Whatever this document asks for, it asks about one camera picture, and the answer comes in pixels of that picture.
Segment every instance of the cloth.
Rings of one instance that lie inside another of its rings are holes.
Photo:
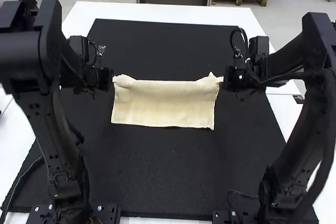
[[[220,82],[223,77],[212,72],[197,81],[135,80],[124,74],[113,77],[111,122],[213,130]]]

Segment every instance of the white table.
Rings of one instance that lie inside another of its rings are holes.
[[[62,30],[66,37],[71,35],[87,36],[94,20],[120,19],[147,22],[237,25],[242,27],[248,38],[265,35],[259,22],[249,8],[240,7],[203,7],[149,4],[119,4],[77,2],[65,19]],[[302,105],[296,104],[292,94],[300,94],[294,82],[290,81],[281,88],[268,88],[268,100],[274,111],[285,140],[288,139],[300,114]],[[0,202],[9,191],[28,151],[35,139],[34,133],[15,101],[12,101],[0,119]],[[315,210],[321,224],[335,220],[336,209],[336,167],[333,168],[325,190],[315,203]],[[8,214],[6,224],[24,224],[28,214]],[[206,221],[163,220],[146,218],[122,218],[121,223],[209,223]]]

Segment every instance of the floor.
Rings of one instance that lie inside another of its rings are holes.
[[[124,2],[135,3],[135,0],[60,0],[63,20],[76,1]],[[232,1],[216,3],[216,6],[235,6]],[[301,18],[307,12],[325,12],[332,20],[336,19],[336,0],[268,0],[267,7],[256,2],[243,2],[242,7],[249,7],[257,17],[270,42],[277,50],[301,32]],[[302,94],[305,93],[303,82],[297,82]]]

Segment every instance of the beige towel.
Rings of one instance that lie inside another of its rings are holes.
[[[124,74],[115,76],[111,122],[213,130],[220,82],[223,77],[215,77],[211,72],[197,81],[148,81]]]

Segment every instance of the wire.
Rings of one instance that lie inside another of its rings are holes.
[[[97,217],[96,217],[96,219],[98,220],[98,222],[100,223],[100,224],[104,224],[100,219],[98,219]]]
[[[25,170],[25,172],[20,176],[20,178],[18,179],[17,183],[15,184],[14,188],[13,188],[13,191],[12,191],[12,194],[10,195],[10,198],[9,198],[9,201],[8,201],[8,204],[7,206],[5,206],[2,214],[1,214],[1,217],[0,217],[0,224],[4,224],[5,223],[5,220],[6,220],[6,216],[7,216],[7,213],[8,213],[8,210],[12,204],[12,200],[13,200],[13,196],[15,194],[15,190],[16,188],[19,186],[20,182],[22,181],[22,179],[35,167],[39,164],[40,161],[43,161],[44,159],[41,157],[39,157],[38,159],[36,159],[34,162],[32,162],[32,164],[28,167],[28,169]]]
[[[239,56],[239,55],[242,55],[240,53],[240,49],[233,44],[233,36],[234,36],[235,33],[240,33],[243,36],[244,45],[245,45],[245,56],[247,58],[247,56],[249,55],[249,49],[248,49],[248,39],[247,39],[246,32],[245,32],[244,29],[242,29],[240,27],[237,27],[230,34],[230,45],[231,45],[231,48],[232,48],[233,52],[235,53],[235,55]]]
[[[91,63],[92,66],[94,66],[97,62],[97,56],[98,56],[98,48],[97,48],[97,44],[88,38],[88,42],[89,42],[89,45],[92,45],[94,48],[95,48],[95,54],[94,54],[94,59],[93,59],[93,62]]]
[[[274,81],[274,80],[277,80],[277,81],[290,80],[290,79],[300,79],[300,80],[302,80],[304,77],[306,77],[308,75],[307,73],[303,73],[303,72],[289,72],[289,73],[280,74],[278,76],[273,76],[273,77],[268,78],[266,80],[260,80],[259,77],[256,75],[256,73],[252,70],[252,67],[251,67],[251,64],[250,64],[250,62],[251,62],[250,58],[247,58],[245,62],[246,62],[246,65],[247,65],[248,73],[260,84],[266,83],[266,82],[269,82],[269,81]]]
[[[231,203],[231,199],[230,199],[230,195],[233,194],[233,193],[236,193],[236,194],[242,196],[245,199],[252,199],[252,200],[259,199],[259,197],[255,196],[255,195],[244,194],[241,191],[237,191],[237,190],[230,190],[230,191],[227,192],[227,196],[226,196],[226,201],[227,201],[227,204],[228,204],[228,206],[229,206],[230,209],[235,209],[233,207],[233,205]]]

